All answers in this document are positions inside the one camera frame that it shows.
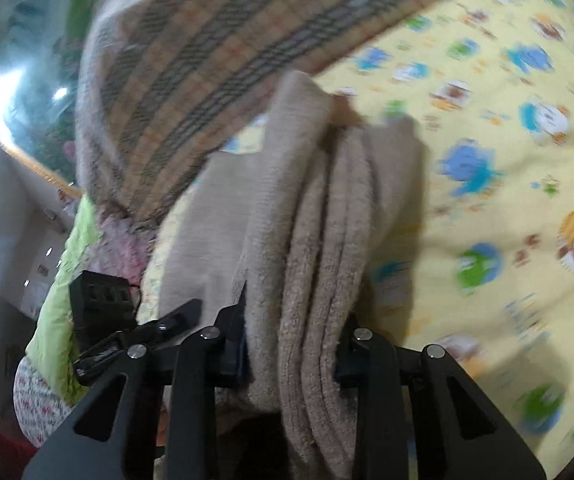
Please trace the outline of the beige plaid pillow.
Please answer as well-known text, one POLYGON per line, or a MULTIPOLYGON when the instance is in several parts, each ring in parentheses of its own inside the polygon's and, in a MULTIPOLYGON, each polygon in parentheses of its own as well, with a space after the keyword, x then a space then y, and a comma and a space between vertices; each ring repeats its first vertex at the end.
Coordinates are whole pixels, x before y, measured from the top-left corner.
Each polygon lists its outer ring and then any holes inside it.
POLYGON ((101 0, 78 76, 78 184, 164 217, 283 73, 318 73, 435 1, 101 0))

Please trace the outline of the white red floral cloth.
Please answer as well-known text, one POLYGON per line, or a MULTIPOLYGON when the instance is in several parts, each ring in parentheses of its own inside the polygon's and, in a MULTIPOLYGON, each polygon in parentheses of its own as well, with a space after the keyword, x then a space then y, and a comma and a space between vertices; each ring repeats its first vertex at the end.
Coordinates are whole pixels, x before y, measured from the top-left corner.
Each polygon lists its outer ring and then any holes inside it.
POLYGON ((12 400, 22 434, 36 448, 40 448, 72 412, 70 405, 52 391, 26 356, 14 375, 12 400))

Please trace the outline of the brown knitted garment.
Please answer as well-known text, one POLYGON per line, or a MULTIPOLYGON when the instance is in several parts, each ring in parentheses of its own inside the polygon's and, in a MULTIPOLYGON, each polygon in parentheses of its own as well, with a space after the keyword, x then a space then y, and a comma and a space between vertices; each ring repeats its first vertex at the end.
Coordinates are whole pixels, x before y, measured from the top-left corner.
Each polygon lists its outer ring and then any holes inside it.
POLYGON ((329 125, 334 128, 354 128, 363 122, 362 116, 352 107, 350 98, 344 93, 332 96, 329 125))

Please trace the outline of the beige knitted garment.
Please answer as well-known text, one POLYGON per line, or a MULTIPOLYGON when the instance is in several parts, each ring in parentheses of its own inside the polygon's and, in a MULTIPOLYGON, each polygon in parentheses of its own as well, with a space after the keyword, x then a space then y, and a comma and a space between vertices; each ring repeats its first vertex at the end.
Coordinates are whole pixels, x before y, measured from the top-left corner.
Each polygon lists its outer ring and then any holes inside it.
POLYGON ((251 379, 240 399, 281 414, 299 479, 351 473, 356 411, 334 382, 336 349, 422 152, 410 118, 343 128, 333 107, 307 74, 282 78, 262 150, 210 156, 159 292, 161 313, 200 300, 202 324, 244 300, 251 379))

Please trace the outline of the yellow cartoon bear quilt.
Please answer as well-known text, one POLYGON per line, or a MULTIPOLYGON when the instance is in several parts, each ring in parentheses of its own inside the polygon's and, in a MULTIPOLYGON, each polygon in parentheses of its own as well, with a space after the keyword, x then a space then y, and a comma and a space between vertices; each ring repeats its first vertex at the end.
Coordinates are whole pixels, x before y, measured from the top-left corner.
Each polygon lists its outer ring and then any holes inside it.
POLYGON ((428 146, 372 262, 376 325, 443 344, 557 479, 574 457, 574 0, 433 0, 326 70, 428 146))

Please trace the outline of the light green blanket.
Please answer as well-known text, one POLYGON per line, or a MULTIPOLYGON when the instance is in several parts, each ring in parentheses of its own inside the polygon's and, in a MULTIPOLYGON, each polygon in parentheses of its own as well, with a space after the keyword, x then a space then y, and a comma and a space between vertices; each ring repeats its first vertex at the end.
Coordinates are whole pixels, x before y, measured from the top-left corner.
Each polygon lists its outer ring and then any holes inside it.
POLYGON ((73 229, 64 245, 60 267, 40 308, 36 330, 25 349, 32 367, 40 373, 52 392, 69 405, 77 404, 87 392, 72 370, 78 349, 69 287, 82 270, 87 249, 98 240, 95 208, 92 201, 84 196, 78 204, 73 229))

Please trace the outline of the pink floral ruffled pillow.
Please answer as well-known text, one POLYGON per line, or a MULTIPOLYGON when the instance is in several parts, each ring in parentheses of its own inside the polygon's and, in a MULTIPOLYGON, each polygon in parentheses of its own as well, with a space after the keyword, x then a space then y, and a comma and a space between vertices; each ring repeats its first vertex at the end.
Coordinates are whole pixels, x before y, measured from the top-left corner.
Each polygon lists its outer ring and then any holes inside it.
POLYGON ((136 221, 116 206, 96 213, 99 238, 87 251, 87 270, 124 278, 139 286, 159 232, 154 221, 136 221))

